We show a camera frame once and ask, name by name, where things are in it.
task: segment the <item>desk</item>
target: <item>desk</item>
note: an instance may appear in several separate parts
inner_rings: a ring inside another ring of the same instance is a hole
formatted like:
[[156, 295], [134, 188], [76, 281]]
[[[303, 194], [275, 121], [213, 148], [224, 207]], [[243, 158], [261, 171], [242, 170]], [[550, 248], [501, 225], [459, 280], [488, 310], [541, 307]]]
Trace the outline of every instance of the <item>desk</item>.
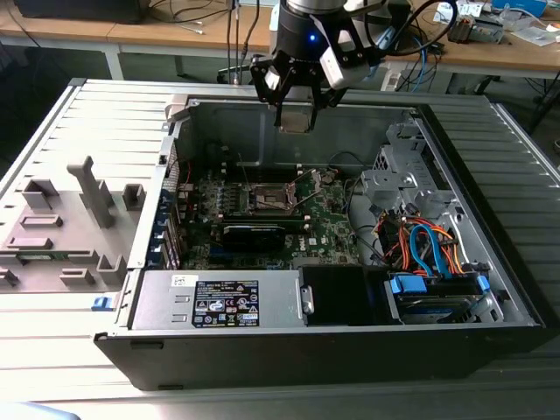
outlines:
[[[422, 2], [422, 0], [415, 1], [417, 4]], [[178, 10], [182, 7], [181, 4], [188, 4], [192, 7], [204, 3], [199, 0], [174, 0], [173, 4], [175, 10]], [[123, 79], [118, 59], [119, 53], [226, 57], [227, 15], [225, 14], [205, 19], [203, 27], [205, 35], [198, 35], [176, 24], [161, 23], [151, 17], [148, 17], [145, 23], [138, 25], [27, 19], [21, 16], [11, 1], [9, 4], [17, 21], [41, 46], [95, 50], [105, 53], [111, 76], [115, 80]], [[221, 7], [223, 7], [222, 4], [213, 3], [205, 9], [204, 13], [195, 15], [192, 12], [188, 16], [195, 18], [210, 11], [217, 11]], [[433, 25], [431, 22], [434, 9], [435, 6], [429, 8], [422, 18], [418, 19], [427, 32], [437, 32], [439, 29], [438, 25]], [[271, 8], [261, 8], [259, 21], [251, 38], [249, 55], [269, 50], [270, 12]], [[254, 7], [241, 8], [240, 42], [245, 39], [254, 16]], [[560, 20], [560, 12], [547, 11], [543, 18]], [[5, 8], [0, 10], [0, 40], [6, 45], [34, 46], [13, 22]], [[438, 64], [438, 70], [441, 72], [552, 79], [560, 69], [560, 45], [558, 44], [539, 47], [511, 34], [506, 34], [504, 42], [500, 45], [480, 43], [459, 45], [448, 42], [446, 37], [442, 42], [445, 44], [445, 54]], [[399, 74], [410, 68], [416, 59], [417, 56], [388, 57], [385, 66], [389, 68], [389, 74], [391, 72]]]
[[[202, 0], [174, 0], [177, 11], [182, 7], [204, 5]], [[177, 24], [167, 24], [147, 17], [143, 24], [114, 24], [109, 22], [85, 22], [65, 19], [29, 19], [22, 17], [11, 0], [8, 1], [14, 18], [44, 48], [99, 51], [105, 54], [111, 77], [123, 79], [123, 71], [118, 59], [119, 53], [163, 54], [195, 57], [226, 57], [227, 14], [203, 19], [204, 35], [188, 31]], [[223, 9], [222, 3], [210, 4], [204, 10], [195, 10], [186, 18], [204, 16]], [[240, 44], [244, 41], [255, 18], [256, 8], [241, 7], [239, 23]], [[271, 8], [262, 7], [259, 21], [251, 37], [249, 53], [266, 53], [270, 46]], [[162, 14], [168, 18], [169, 12]], [[232, 51], [235, 50], [235, 21], [232, 19]], [[0, 41], [12, 46], [36, 46], [0, 3]]]

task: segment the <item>blue cable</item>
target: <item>blue cable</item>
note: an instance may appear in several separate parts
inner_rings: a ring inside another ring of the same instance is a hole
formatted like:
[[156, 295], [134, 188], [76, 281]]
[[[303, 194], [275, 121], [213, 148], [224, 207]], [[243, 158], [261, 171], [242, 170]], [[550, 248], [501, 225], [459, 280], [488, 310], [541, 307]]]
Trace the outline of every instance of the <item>blue cable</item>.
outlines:
[[424, 260], [420, 258], [420, 256], [418, 256], [417, 235], [418, 235], [418, 231], [421, 229], [425, 230], [428, 233], [428, 237], [430, 237], [431, 248], [434, 250], [434, 260], [436, 261], [437, 271], [439, 271], [439, 274], [441, 274], [444, 278], [450, 278], [452, 275], [447, 270], [447, 265], [445, 265], [445, 260], [441, 257], [441, 254], [439, 252], [438, 236], [427, 225], [416, 225], [412, 229], [412, 232], [410, 232], [410, 254], [412, 255], [412, 258], [415, 259], [418, 265], [420, 265], [424, 270], [426, 270], [428, 276], [431, 277], [434, 275], [431, 268], [428, 267], [428, 264], [426, 264]]
[[[414, 40], [416, 41], [416, 43], [419, 46], [422, 46], [422, 43], [420, 42], [420, 39], [418, 39], [417, 37], [414, 37]], [[410, 91], [412, 94], [417, 91], [418, 87], [420, 86], [420, 83], [422, 83], [422, 79], [424, 78], [424, 71], [426, 70], [426, 61], [427, 60], [428, 60], [428, 56], [427, 56], [426, 50], [424, 48], [422, 50], [422, 68], [420, 69], [420, 75], [418, 76], [418, 79], [416, 79], [416, 85]]]

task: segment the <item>green circuit board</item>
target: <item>green circuit board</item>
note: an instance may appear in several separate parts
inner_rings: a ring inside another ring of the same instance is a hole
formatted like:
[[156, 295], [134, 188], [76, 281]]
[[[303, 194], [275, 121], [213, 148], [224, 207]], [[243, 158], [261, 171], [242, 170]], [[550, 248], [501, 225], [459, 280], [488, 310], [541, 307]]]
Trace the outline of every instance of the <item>green circuit board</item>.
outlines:
[[[350, 238], [351, 228], [343, 209], [343, 183], [329, 178], [328, 184], [321, 182], [318, 191], [318, 179], [309, 177], [296, 186], [300, 200], [316, 193], [297, 208], [297, 214], [307, 219], [308, 229], [304, 234], [287, 234], [283, 249], [277, 252], [234, 254], [221, 250], [216, 234], [220, 231], [220, 191], [228, 183], [202, 179], [196, 184], [199, 194], [196, 207], [202, 214], [185, 224], [188, 251], [182, 259], [183, 269], [293, 270], [304, 264], [358, 264], [358, 249]], [[236, 201], [235, 213], [244, 214], [247, 192], [243, 185], [239, 187], [242, 198], [239, 204]], [[269, 219], [272, 224], [275, 218], [271, 215]]]

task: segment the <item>power supply label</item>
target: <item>power supply label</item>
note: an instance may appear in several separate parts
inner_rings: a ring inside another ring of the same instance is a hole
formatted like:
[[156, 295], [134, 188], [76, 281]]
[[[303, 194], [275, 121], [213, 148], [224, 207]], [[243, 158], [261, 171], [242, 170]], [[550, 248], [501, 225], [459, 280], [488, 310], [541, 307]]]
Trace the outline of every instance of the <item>power supply label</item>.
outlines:
[[196, 282], [192, 324], [196, 328], [259, 326], [259, 282]]

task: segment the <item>motherboard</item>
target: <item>motherboard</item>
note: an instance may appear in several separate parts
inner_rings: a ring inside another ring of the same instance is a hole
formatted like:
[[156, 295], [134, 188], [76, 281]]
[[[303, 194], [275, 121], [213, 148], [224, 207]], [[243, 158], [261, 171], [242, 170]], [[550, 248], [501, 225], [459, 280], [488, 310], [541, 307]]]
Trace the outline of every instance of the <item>motherboard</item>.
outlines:
[[193, 183], [184, 218], [185, 270], [293, 270], [357, 264], [343, 179], [300, 171], [288, 182]]

